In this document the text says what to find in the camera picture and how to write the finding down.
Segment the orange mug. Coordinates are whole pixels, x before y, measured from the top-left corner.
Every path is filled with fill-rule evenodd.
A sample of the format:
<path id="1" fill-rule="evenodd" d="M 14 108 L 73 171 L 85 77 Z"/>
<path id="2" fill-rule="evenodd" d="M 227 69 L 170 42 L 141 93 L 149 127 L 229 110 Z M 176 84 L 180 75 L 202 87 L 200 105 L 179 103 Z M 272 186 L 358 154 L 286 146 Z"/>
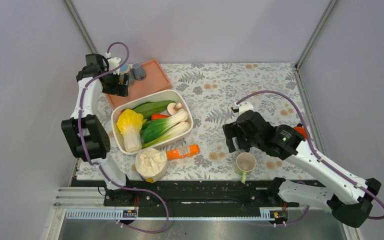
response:
<path id="1" fill-rule="evenodd" d="M 305 130 L 304 126 L 301 123 L 298 123 L 297 126 L 294 127 L 294 129 L 300 133 L 306 140 L 308 140 L 308 134 Z"/>

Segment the light green mug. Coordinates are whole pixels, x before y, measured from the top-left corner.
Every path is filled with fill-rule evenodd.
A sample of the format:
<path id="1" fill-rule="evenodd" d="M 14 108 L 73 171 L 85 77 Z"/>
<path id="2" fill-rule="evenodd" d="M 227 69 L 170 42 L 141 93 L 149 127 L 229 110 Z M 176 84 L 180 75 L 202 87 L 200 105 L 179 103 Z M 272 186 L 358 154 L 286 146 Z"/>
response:
<path id="1" fill-rule="evenodd" d="M 240 153 L 235 160 L 235 172 L 240 176 L 240 182 L 246 183 L 246 178 L 257 166 L 256 158 L 248 153 Z"/>

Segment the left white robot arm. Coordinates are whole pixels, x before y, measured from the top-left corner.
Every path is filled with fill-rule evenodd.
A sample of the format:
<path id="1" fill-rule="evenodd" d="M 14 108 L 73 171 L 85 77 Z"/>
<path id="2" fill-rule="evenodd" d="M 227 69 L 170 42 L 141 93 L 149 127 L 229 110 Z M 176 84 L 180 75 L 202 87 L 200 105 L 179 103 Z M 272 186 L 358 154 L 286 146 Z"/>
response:
<path id="1" fill-rule="evenodd" d="M 78 96 L 69 119 L 61 122 L 68 146 L 77 159 L 82 159 L 99 170 L 108 190 L 117 190 L 116 199 L 124 206 L 132 204 L 135 192 L 126 187 L 127 177 L 113 160 L 108 133 L 97 117 L 101 93 L 128 96 L 127 75 L 118 73 L 114 66 L 119 58 L 107 59 L 97 53 L 85 56 L 86 65 L 76 76 Z"/>

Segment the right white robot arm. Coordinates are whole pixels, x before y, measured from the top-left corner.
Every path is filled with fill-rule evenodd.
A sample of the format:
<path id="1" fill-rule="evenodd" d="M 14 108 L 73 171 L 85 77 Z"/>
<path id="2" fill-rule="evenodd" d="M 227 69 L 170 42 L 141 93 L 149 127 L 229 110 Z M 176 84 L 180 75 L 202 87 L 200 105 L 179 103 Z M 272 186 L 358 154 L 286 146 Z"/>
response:
<path id="1" fill-rule="evenodd" d="M 257 148 L 303 169 L 322 184 L 303 185 L 276 177 L 266 190 L 271 205 L 297 203 L 316 207 L 353 228 L 371 218 L 372 201 L 382 184 L 375 178 L 358 177 L 312 150 L 309 140 L 295 128 L 285 124 L 272 126 L 258 112 L 248 110 L 222 129 L 230 153 Z"/>

